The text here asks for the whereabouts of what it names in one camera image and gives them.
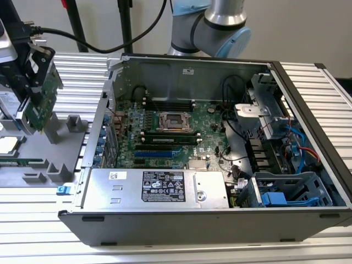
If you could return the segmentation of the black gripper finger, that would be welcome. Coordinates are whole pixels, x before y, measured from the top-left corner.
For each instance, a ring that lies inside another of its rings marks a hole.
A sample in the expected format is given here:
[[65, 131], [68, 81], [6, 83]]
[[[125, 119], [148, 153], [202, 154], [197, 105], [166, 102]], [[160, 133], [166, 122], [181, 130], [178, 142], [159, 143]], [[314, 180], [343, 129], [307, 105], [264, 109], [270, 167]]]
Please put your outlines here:
[[17, 66], [1, 66], [1, 85], [5, 88], [10, 88], [20, 103], [23, 103], [29, 96], [28, 80], [21, 74]]
[[42, 86], [52, 68], [55, 51], [52, 48], [30, 45], [30, 74], [29, 80], [33, 93], [40, 93]]

